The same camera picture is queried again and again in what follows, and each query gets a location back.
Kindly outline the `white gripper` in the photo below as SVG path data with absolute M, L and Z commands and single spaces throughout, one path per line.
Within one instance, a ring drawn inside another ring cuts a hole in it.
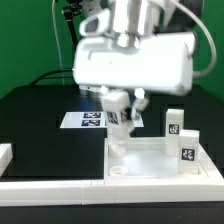
M 108 87 L 137 88 L 132 104 L 137 120 L 150 102 L 145 90 L 173 95 L 191 90 L 193 51 L 191 32 L 144 38 L 138 49 L 120 48 L 110 38 L 85 38 L 77 47 L 73 77 L 78 84 L 100 86 L 98 97 L 106 95 Z

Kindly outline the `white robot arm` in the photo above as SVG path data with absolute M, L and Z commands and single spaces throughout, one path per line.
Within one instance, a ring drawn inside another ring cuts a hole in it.
M 106 87 L 101 98 L 109 120 L 129 119 L 128 92 L 184 95 L 192 88 L 196 35 L 176 12 L 179 0 L 115 0 L 80 24 L 73 77 Z

